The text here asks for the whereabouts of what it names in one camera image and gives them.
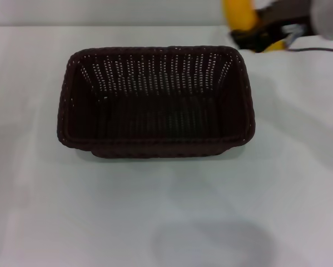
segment wicker basket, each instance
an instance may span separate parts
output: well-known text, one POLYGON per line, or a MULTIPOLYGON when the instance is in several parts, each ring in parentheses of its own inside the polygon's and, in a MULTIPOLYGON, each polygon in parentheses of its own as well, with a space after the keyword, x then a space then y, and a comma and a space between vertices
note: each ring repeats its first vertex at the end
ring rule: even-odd
POLYGON ((221 154, 255 133, 244 61, 230 47, 83 50, 67 65, 57 133, 109 159, 221 154))

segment white background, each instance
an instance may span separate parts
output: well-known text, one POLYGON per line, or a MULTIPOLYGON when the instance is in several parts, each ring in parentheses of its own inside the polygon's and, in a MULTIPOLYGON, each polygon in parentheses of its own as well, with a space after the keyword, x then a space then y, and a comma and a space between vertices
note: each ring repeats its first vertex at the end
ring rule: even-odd
MULTIPOLYGON (((56 135, 87 47, 229 45, 212 27, 0 27, 0 267, 333 267, 333 53, 241 51, 254 138, 103 160, 56 135)), ((327 46, 318 37, 295 47, 327 46)))
MULTIPOLYGON (((271 0, 254 0, 263 7, 271 0)), ((221 0, 0 0, 0 25, 222 25, 221 0)))

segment cable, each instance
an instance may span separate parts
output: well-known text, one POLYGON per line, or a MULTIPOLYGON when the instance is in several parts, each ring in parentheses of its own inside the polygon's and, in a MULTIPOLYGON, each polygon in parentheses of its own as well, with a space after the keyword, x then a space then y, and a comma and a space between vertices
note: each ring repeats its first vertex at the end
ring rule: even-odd
POLYGON ((333 52, 332 48, 322 48, 322 47, 311 47, 311 48, 301 48, 301 49, 287 49, 289 52, 306 52, 306 51, 325 51, 333 52))

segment rectangular basket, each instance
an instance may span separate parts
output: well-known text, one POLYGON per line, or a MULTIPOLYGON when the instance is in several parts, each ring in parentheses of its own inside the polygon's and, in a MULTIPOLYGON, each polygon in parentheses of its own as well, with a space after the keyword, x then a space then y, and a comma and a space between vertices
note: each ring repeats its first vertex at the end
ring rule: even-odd
POLYGON ((104 158, 219 155, 255 133, 249 78, 231 47, 98 48, 68 61, 57 134, 104 158))

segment basket rim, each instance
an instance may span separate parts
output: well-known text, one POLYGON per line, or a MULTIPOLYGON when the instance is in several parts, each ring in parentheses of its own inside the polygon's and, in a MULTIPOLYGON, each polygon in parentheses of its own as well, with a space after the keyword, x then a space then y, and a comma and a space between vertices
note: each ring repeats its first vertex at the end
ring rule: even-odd
POLYGON ((233 146, 241 146, 249 142, 255 134, 255 114, 251 98, 251 89, 249 77, 246 71, 244 60, 238 50, 227 46, 170 46, 170 47, 105 47, 105 48, 88 48, 73 54, 66 68, 62 91, 60 95, 57 135, 61 143, 67 147, 78 148, 83 150, 100 149, 101 146, 111 146, 120 144, 209 144, 209 143, 232 143, 233 146), (73 78, 76 68, 82 58, 100 56, 100 55, 119 55, 129 52, 130 54, 140 55, 187 55, 200 53, 226 53, 233 57, 238 70, 240 81, 239 89, 243 95, 243 104, 246 110, 247 121, 246 131, 240 135, 214 137, 214 138, 152 138, 152 139, 81 139, 71 137, 68 133, 68 107, 72 89, 73 78))

